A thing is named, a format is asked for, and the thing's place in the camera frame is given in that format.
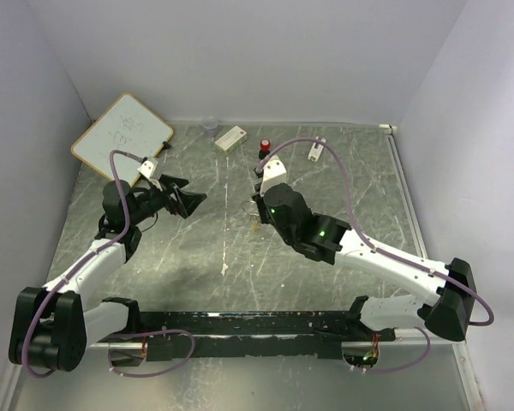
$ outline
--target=table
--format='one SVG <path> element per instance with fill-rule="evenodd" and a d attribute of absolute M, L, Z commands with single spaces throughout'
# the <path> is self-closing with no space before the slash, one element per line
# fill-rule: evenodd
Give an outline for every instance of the table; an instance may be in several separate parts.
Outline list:
<path fill-rule="evenodd" d="M 251 170 L 258 162 L 261 139 L 277 146 L 295 137 L 324 137 L 346 163 L 355 215 L 365 232 L 419 253 L 420 237 L 391 137 L 378 127 L 349 124 L 238 125 L 248 131 L 248 141 L 225 158 L 213 150 L 212 140 L 202 135 L 199 126 L 173 124 L 166 170 L 189 179 L 186 189 L 204 192 L 208 198 L 187 220 L 163 212 L 144 233 L 135 256 L 105 281 L 90 306 L 107 296 L 121 296 L 136 299 L 142 311 L 341 310 L 348 309 L 358 295 L 404 294 L 366 273 L 304 259 L 286 247 L 272 227 L 253 230 L 252 219 L 241 208 L 253 192 Z M 221 131 L 230 127 L 222 126 Z M 346 220 L 337 166 L 327 152 L 318 163 L 310 162 L 309 148 L 310 143 L 300 143 L 280 153 L 289 183 L 313 211 Z M 48 280 L 87 250 L 102 214 L 105 183 L 102 176 L 82 166 Z M 424 348 L 404 345 L 384 347 L 381 364 L 407 362 L 418 355 L 415 350 Z M 381 376 L 380 381 L 348 372 L 341 360 L 307 356 L 192 359 L 172 374 L 132 380 L 108 372 L 105 356 L 103 349 L 89 349 L 74 372 L 59 373 L 44 382 L 21 376 L 13 407 L 54 409 L 59 402 L 62 409 L 474 407 L 467 399 L 473 387 L 461 377 L 460 362 L 450 344 L 434 345 L 421 366 Z M 145 364 L 140 371 L 165 366 Z"/>

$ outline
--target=gray wall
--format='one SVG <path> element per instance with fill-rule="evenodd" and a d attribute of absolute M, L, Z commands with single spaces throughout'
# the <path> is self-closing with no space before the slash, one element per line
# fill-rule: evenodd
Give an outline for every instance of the gray wall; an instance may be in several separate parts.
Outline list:
<path fill-rule="evenodd" d="M 465 0 L 28 0 L 92 118 L 398 122 Z"/>
<path fill-rule="evenodd" d="M 514 410 L 514 0 L 469 1 L 397 141 L 429 252 L 468 259 L 497 314 L 469 333 L 488 408 Z"/>
<path fill-rule="evenodd" d="M 0 377 L 15 297 L 49 269 L 88 119 L 27 3 L 0 0 Z"/>

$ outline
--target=whiteboard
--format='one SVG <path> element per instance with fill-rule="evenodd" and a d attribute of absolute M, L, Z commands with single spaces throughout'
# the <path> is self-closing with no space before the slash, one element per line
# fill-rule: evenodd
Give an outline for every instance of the whiteboard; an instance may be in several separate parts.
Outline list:
<path fill-rule="evenodd" d="M 109 180 L 113 180 L 109 154 L 112 150 L 154 157 L 173 135 L 173 129 L 129 93 L 118 100 L 72 145 L 71 152 Z M 139 165 L 116 155 L 118 176 L 133 186 Z"/>

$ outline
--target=gray floor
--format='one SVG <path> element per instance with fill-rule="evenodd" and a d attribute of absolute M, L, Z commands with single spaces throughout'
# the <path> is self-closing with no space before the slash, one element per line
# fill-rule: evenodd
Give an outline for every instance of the gray floor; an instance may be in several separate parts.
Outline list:
<path fill-rule="evenodd" d="M 173 126 L 167 173 L 188 178 L 187 189 L 205 192 L 208 199 L 188 220 L 162 212 L 136 255 L 94 295 L 92 306 L 107 296 L 121 296 L 136 299 L 144 311 L 327 310 L 347 309 L 358 295 L 403 294 L 368 274 L 304 259 L 272 227 L 252 230 L 253 221 L 241 208 L 253 192 L 251 170 L 259 160 L 261 139 L 277 146 L 318 135 L 345 160 L 355 215 L 367 234 L 415 253 L 390 148 L 378 127 L 242 125 L 248 141 L 225 158 L 200 127 Z M 346 219 L 338 167 L 327 152 L 318 163 L 310 162 L 309 148 L 310 143 L 299 143 L 280 153 L 289 183 L 313 211 Z M 104 184 L 102 176 L 82 167 L 49 279 L 87 250 L 102 214 Z"/>

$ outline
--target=wall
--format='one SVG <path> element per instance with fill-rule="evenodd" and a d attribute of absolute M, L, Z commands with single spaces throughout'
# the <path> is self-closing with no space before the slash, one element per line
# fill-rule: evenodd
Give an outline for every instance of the wall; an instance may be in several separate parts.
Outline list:
<path fill-rule="evenodd" d="M 430 254 L 467 259 L 497 314 L 468 338 L 488 409 L 514 410 L 514 0 L 468 2 L 397 142 Z"/>
<path fill-rule="evenodd" d="M 15 298 L 49 270 L 88 119 L 26 2 L 0 0 L 0 377 Z"/>
<path fill-rule="evenodd" d="M 97 118 L 398 122 L 465 0 L 28 0 Z"/>

